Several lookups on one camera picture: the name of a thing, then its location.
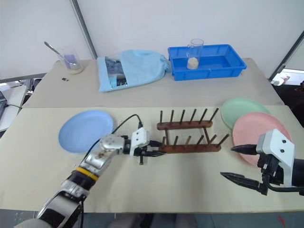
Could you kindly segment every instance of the cup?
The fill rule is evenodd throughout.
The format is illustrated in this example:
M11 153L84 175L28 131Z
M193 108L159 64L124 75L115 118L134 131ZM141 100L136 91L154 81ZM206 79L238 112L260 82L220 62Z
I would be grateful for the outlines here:
M75 75L84 70L78 54L72 46L59 48L58 51L60 55L57 56L69 74Z
M202 39L192 39L190 44L187 46L187 68L188 69L197 69L200 64L200 56L203 50L204 41Z

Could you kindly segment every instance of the blue plate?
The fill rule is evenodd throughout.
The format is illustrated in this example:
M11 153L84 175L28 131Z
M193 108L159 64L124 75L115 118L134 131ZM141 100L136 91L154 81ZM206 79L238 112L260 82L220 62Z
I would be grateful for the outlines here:
M59 143L72 153L85 153L113 130L113 119L105 112L90 110L74 115L60 129Z

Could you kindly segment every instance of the black cable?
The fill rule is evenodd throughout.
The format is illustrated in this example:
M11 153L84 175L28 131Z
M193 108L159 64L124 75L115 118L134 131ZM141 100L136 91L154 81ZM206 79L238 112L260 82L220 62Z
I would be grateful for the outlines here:
M300 191L304 191L304 187L290 187L290 188L273 187L272 185L270 185L269 179L270 179L270 176L265 175L264 178L263 178L263 182L272 191L277 191L277 192L300 192Z
M80 228L84 227L84 213L85 213L85 209L84 209L84 201L83 199L81 200L81 217L80 217Z
M125 124L125 122L127 122L128 120L130 120L132 117L136 116L138 118L138 128L141 128L143 125L142 125L142 120L140 119L139 115L138 114L133 114L133 115L130 115L128 118L126 118L124 121L122 121L122 123L120 125L118 125L113 131L111 134L114 134L122 125ZM91 147L90 149L87 151L87 153L85 154L84 158L91 152L91 150L93 149L93 147L99 142L100 139L98 139Z
M17 108L22 108L22 107L20 107L20 106L17 106L17 105L14 105L14 104L6 104L6 105L4 105L4 107L6 108L6 107L8 107L8 106L15 106L15 107L17 107Z

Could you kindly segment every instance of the spoon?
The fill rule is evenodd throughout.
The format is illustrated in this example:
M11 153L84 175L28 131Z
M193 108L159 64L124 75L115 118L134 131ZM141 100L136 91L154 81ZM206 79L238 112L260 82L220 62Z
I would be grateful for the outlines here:
M46 41L44 41L44 44L51 49L52 51L54 51L57 55L59 55L60 57L62 57L66 62L69 63L70 67L72 70L78 70L79 67L77 64L75 63L70 63L63 55L61 55L55 48L53 48L49 43L47 43Z

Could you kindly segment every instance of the blue cloth bag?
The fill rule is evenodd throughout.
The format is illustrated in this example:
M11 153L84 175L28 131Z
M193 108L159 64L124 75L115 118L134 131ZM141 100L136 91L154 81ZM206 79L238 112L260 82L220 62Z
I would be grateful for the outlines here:
M127 50L120 53L120 60L113 61L107 57L97 58L99 74L99 92L141 86L157 81L170 72L165 56L147 50ZM123 76L124 83L118 79Z

